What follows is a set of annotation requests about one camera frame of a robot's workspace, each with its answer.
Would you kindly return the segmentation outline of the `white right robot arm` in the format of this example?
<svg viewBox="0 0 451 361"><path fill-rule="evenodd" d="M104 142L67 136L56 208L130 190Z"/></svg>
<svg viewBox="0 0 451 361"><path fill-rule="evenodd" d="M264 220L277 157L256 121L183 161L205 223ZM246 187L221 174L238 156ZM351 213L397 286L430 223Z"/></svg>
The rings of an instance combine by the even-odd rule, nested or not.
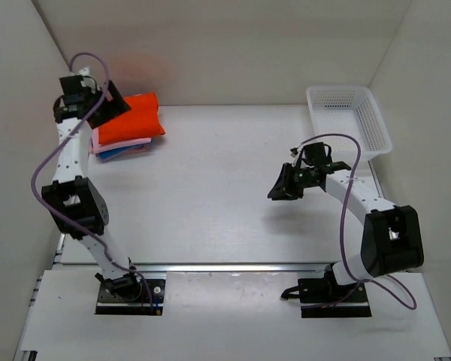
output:
<svg viewBox="0 0 451 361"><path fill-rule="evenodd" d="M372 281L395 272L418 268L424 263L422 235L416 210L382 198L355 175L357 165L334 161L331 147L322 142L291 150L293 162L282 165L268 193L272 201L301 199L308 188L320 188L342 204L340 228L351 213L362 225L362 236L347 253L340 236L341 260L330 276L339 286Z"/></svg>

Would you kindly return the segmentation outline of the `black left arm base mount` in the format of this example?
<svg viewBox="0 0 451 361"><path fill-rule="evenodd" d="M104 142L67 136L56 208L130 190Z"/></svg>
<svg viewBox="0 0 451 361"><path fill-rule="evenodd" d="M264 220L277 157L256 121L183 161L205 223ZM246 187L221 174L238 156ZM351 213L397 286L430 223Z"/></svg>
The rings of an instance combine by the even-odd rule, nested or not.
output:
<svg viewBox="0 0 451 361"><path fill-rule="evenodd" d="M95 274L100 286L96 299L97 315L162 316L165 278L148 278L147 286L136 274L128 273L114 280Z"/></svg>

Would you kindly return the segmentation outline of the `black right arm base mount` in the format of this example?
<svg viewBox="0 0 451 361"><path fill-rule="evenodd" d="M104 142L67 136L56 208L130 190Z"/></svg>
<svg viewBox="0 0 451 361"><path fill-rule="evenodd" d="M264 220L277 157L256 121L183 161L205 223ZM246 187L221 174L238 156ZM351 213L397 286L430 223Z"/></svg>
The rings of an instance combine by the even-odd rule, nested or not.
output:
<svg viewBox="0 0 451 361"><path fill-rule="evenodd" d="M299 278L295 286L282 292L280 299L298 300L303 319L372 317L365 285L339 285L332 265L327 265L319 278Z"/></svg>

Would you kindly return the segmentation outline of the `orange t shirt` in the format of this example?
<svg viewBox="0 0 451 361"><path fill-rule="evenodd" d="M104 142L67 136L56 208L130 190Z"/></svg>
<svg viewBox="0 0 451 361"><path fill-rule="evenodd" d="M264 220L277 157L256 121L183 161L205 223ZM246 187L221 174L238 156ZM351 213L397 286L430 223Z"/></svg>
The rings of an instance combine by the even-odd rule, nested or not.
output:
<svg viewBox="0 0 451 361"><path fill-rule="evenodd" d="M139 138L155 138L164 135L159 122L159 100L155 93L125 97L130 111L119 115L98 128L98 142L109 145Z"/></svg>

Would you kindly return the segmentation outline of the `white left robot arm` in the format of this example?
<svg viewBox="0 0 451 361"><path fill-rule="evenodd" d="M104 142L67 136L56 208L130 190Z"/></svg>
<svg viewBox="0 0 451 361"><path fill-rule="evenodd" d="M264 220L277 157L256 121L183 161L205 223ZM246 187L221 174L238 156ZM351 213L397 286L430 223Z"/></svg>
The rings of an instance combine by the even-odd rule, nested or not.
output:
<svg viewBox="0 0 451 361"><path fill-rule="evenodd" d="M60 232L79 241L101 269L102 283L117 282L130 275L124 257L107 230L106 201L89 179L89 148L92 131L131 110L110 82L99 86L87 67L59 80L63 94L53 105L62 148L49 185L41 198L53 208L52 217Z"/></svg>

